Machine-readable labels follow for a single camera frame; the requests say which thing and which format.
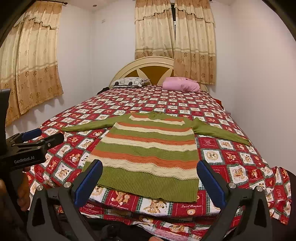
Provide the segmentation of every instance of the blue gripper pad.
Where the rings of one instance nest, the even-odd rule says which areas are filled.
[[[37,128],[35,130],[31,130],[31,131],[28,131],[28,132],[25,132],[23,135],[22,135],[22,141],[25,142],[25,141],[29,141],[29,140],[32,140],[36,137],[39,137],[42,135],[42,130]]]
[[[203,161],[199,161],[197,163],[196,170],[197,175],[201,180],[202,184],[204,185],[211,200],[213,201],[214,206],[223,209],[226,206],[225,192],[220,187],[215,177],[208,170]]]
[[[74,205],[77,208],[80,208],[86,204],[102,173],[102,162],[99,160],[94,160],[92,164],[86,169],[86,171],[80,173],[79,176],[74,180],[72,190],[75,192]]]

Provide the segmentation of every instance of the bed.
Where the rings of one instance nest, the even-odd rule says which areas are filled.
[[[209,95],[205,85],[202,85],[201,93],[165,91],[161,84],[169,76],[173,76],[173,59],[151,56],[135,60],[122,68],[112,81],[122,77],[145,77],[151,80],[151,86],[110,89],[94,96],[44,122],[39,139],[59,132],[61,127],[152,110],[189,119],[199,118],[212,126],[246,137]],[[64,133],[64,143],[50,149],[46,162],[28,172],[31,196],[40,184],[49,188],[73,181],[80,174],[85,159],[107,132],[107,129],[102,129]],[[291,187],[286,170],[270,168],[253,145],[248,147],[201,135],[196,135],[196,143],[200,158],[206,159],[227,182],[234,182],[241,188],[262,186],[270,215],[287,224],[291,211]],[[195,203],[172,203],[97,186],[80,211],[91,218],[136,224],[168,240],[200,240],[220,210],[213,205],[201,182],[197,198]],[[238,209],[230,229],[238,225],[241,214],[242,208]]]

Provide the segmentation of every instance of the pillow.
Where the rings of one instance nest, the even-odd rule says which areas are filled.
[[[125,77],[112,82],[112,88],[138,88],[144,83],[149,81],[149,79],[139,78],[139,77]]]
[[[163,82],[164,90],[200,93],[200,85],[184,77],[167,77]]]

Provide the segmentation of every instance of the cream stripe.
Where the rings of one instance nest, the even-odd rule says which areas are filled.
[[[138,117],[134,117],[134,116],[130,116],[129,119],[133,120],[133,121],[153,121],[153,122],[161,122],[161,123],[165,123],[165,124],[172,124],[172,125],[179,125],[182,126],[185,124],[184,121],[170,121],[170,120],[160,120],[160,119],[156,119],[156,120],[151,120],[149,118],[138,118]]]
[[[159,177],[173,177],[179,180],[198,179],[195,168],[184,170],[179,167],[158,167],[154,163],[145,163],[145,171],[142,171],[142,163],[129,162],[126,159],[110,159],[92,154],[87,158],[87,162],[93,162],[95,159],[99,159],[104,167],[122,168],[131,172],[146,172]]]
[[[127,130],[127,131],[138,131],[138,132],[157,132],[164,135],[172,135],[172,136],[188,136],[194,135],[192,129],[183,132],[175,132],[175,131],[163,131],[158,129],[149,129],[149,128],[142,128],[142,127],[129,127],[129,126],[122,126],[118,123],[115,123],[114,126],[120,130]]]
[[[127,139],[119,139],[105,136],[101,142],[108,144],[118,144],[118,145],[127,145],[127,146],[139,146],[143,148],[153,148],[167,150],[167,151],[193,151],[197,150],[196,144],[191,145],[166,145],[157,142],[142,142],[142,141],[133,141]]]

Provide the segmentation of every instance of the headboard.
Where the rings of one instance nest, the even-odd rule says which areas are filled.
[[[110,82],[124,77],[148,78],[152,85],[162,85],[166,77],[174,76],[174,59],[161,56],[148,56],[129,63],[123,67]],[[200,84],[203,91],[208,92],[206,85]]]

